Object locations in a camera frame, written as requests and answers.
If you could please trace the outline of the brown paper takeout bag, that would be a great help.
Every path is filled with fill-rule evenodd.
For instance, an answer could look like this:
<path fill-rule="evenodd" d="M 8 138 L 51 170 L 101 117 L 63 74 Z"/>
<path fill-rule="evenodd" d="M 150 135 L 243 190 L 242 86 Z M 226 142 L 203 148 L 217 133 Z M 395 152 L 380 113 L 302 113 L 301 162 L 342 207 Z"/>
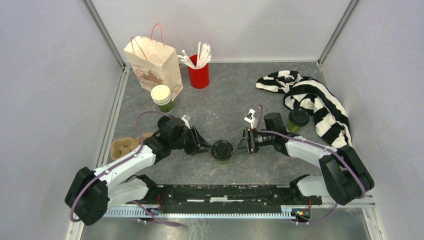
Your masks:
<path fill-rule="evenodd" d="M 131 37 L 123 49 L 139 84 L 143 89 L 151 91 L 157 85 L 166 85 L 174 100 L 184 88 L 176 49 L 149 37 Z"/>

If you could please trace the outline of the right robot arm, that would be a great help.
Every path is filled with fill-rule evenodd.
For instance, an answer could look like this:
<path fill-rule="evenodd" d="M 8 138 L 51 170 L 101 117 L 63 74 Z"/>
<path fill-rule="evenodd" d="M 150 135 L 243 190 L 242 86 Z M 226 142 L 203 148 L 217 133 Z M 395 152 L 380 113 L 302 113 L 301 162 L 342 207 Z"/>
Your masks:
<path fill-rule="evenodd" d="M 320 176 L 305 175 L 293 181 L 294 187 L 288 191 L 293 203 L 302 204 L 309 197 L 331 197 L 345 206 L 375 187 L 374 179 L 353 147 L 326 146 L 288 133 L 277 112 L 266 114 L 263 120 L 265 129 L 243 129 L 242 138 L 231 154 L 254 154 L 262 146 L 273 146 L 278 153 L 318 167 Z"/>

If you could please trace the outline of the black plastic cup lid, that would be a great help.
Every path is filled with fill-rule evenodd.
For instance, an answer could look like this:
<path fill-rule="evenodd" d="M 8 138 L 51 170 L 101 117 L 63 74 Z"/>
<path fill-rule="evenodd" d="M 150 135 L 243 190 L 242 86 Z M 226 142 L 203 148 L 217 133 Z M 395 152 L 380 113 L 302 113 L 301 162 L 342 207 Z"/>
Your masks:
<path fill-rule="evenodd" d="M 288 114 L 289 122 L 297 127 L 304 127 L 310 121 L 309 113 L 302 107 L 294 108 Z"/>

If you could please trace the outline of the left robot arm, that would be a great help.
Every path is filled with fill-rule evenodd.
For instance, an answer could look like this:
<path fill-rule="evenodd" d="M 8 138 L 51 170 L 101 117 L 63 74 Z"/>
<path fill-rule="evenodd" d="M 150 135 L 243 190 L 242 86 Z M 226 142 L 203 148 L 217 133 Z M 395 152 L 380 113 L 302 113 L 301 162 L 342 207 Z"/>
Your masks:
<path fill-rule="evenodd" d="M 153 203 L 157 190 L 136 178 L 135 173 L 168 157 L 173 150 L 183 150 L 194 156 L 212 149 L 195 126 L 189 126 L 184 118 L 162 116 L 158 130 L 123 157 L 112 163 L 89 169 L 83 167 L 76 173 L 64 202 L 70 208 L 70 220 L 86 226 L 99 221 L 107 210 L 131 201 Z"/>

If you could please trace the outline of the green paper coffee cup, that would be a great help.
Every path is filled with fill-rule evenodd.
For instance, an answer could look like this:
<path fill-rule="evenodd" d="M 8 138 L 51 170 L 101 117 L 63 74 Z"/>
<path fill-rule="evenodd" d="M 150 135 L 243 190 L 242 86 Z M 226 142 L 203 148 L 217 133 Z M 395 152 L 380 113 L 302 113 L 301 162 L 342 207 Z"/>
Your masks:
<path fill-rule="evenodd" d="M 305 108 L 298 107 L 291 110 L 288 114 L 286 129 L 290 133 L 296 133 L 305 127 L 310 121 L 310 116 Z"/>

